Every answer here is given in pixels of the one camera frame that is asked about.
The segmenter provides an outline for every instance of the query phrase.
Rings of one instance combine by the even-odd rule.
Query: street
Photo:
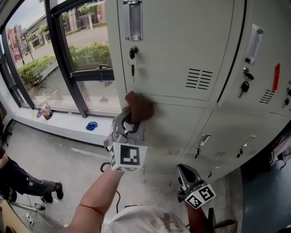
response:
[[[92,30],[85,29],[81,30],[77,33],[74,33],[72,35],[66,36],[68,46],[84,46],[89,45],[93,42],[106,42],[108,41],[108,34],[107,34],[107,26],[103,27],[96,27]],[[47,45],[43,45],[39,49],[32,52],[33,59],[41,58],[45,55],[52,55],[54,54],[53,47],[51,43]],[[25,57],[23,57],[24,62],[27,64],[28,62],[32,61],[32,58],[29,53]],[[19,60],[16,63],[16,67],[20,68],[22,67],[22,61]]]

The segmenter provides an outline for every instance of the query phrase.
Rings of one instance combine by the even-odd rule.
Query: windowsill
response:
[[[88,116],[54,112],[51,119],[46,120],[43,116],[36,118],[37,110],[19,108],[15,112],[14,119],[36,129],[63,137],[75,139],[103,146],[103,141],[108,137],[112,118]],[[92,131],[86,130],[89,122],[97,122],[98,127]]]

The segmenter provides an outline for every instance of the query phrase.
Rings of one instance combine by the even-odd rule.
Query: sky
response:
[[[12,28],[16,24],[21,24],[22,29],[27,28],[44,14],[43,2],[38,3],[38,0],[25,0],[8,21],[7,27]]]

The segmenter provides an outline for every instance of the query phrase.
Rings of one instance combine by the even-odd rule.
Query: red tag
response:
[[[280,63],[275,67],[275,78],[273,84],[273,92],[277,91],[279,84],[279,76],[280,76]]]

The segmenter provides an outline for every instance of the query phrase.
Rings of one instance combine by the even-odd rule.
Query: blue object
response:
[[[86,126],[86,129],[92,131],[97,127],[98,127],[97,122],[89,122],[88,125]]]

